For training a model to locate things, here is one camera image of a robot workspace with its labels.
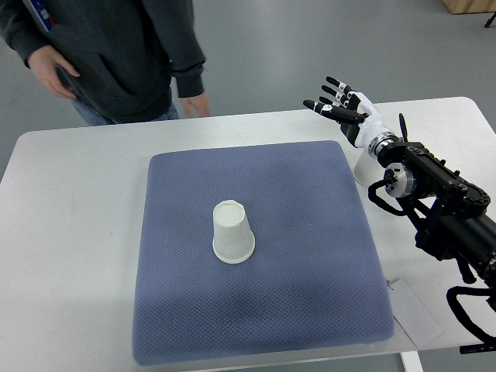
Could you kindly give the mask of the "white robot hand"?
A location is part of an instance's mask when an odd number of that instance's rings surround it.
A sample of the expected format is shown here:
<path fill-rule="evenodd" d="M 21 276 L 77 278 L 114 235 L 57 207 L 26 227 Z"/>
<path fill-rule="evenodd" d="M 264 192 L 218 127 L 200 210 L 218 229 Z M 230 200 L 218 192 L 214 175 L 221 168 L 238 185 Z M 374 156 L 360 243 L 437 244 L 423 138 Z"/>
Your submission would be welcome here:
<path fill-rule="evenodd" d="M 328 119 L 341 122 L 341 132 L 356 148 L 368 147 L 375 137 L 387 132 L 382 115 L 367 96 L 354 91 L 351 86 L 334 77 L 327 76 L 325 79 L 335 87 L 322 86 L 322 90 L 329 97 L 320 96 L 319 102 L 304 100 L 304 107 Z"/>

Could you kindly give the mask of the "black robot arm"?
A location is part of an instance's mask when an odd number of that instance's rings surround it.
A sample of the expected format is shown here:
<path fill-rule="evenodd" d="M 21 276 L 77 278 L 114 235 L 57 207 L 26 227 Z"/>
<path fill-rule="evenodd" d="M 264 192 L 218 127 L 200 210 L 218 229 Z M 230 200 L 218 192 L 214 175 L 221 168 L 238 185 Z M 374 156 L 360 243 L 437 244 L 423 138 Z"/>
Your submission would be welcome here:
<path fill-rule="evenodd" d="M 489 195 L 446 167 L 422 143 L 408 141 L 405 119 L 399 134 L 389 129 L 363 93 L 334 77 L 325 96 L 305 100 L 307 109 L 337 122 L 348 142 L 376 160 L 384 176 L 367 188 L 371 202 L 407 217 L 415 245 L 437 260 L 457 261 L 467 284 L 481 279 L 495 288 L 495 223 L 486 214 Z"/>

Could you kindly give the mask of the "person's left hand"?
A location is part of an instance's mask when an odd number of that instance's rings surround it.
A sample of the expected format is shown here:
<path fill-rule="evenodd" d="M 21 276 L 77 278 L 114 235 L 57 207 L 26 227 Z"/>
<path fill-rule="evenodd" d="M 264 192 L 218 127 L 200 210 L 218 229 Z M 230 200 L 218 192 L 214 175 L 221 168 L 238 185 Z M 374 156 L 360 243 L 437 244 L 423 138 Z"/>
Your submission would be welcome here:
<path fill-rule="evenodd" d="M 212 115 L 206 92 L 188 98 L 180 98 L 184 114 L 188 119 L 209 117 Z"/>

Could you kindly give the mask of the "person's right hand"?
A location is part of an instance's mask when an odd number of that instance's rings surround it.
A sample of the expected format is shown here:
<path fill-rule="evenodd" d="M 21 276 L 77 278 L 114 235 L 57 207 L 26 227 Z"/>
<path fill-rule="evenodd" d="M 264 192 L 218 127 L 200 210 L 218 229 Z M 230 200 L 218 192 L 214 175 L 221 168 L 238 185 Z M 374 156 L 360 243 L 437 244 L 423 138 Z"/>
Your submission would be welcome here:
<path fill-rule="evenodd" d="M 58 77 L 57 69 L 61 67 L 70 76 L 79 78 L 80 73 L 52 46 L 43 46 L 35 50 L 27 59 L 28 67 L 36 79 L 50 93 L 62 99 L 76 99 L 73 88 L 64 86 Z"/>

